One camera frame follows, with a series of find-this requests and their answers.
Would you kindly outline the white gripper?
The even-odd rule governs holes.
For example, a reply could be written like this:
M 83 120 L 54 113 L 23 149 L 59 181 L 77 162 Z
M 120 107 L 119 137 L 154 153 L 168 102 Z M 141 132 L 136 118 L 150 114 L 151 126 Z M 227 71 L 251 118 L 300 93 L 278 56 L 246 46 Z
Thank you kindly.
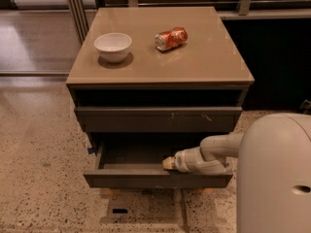
M 200 147 L 177 151 L 162 161 L 164 170 L 177 169 L 183 173 L 199 173 L 200 165 L 204 162 Z

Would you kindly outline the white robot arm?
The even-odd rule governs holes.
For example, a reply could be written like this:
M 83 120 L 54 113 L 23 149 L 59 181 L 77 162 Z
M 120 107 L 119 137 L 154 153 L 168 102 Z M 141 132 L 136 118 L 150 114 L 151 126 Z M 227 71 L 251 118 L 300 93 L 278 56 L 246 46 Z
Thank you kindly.
M 223 175 L 237 163 L 237 233 L 311 233 L 311 116 L 271 114 L 244 133 L 210 136 L 162 161 L 166 170 Z

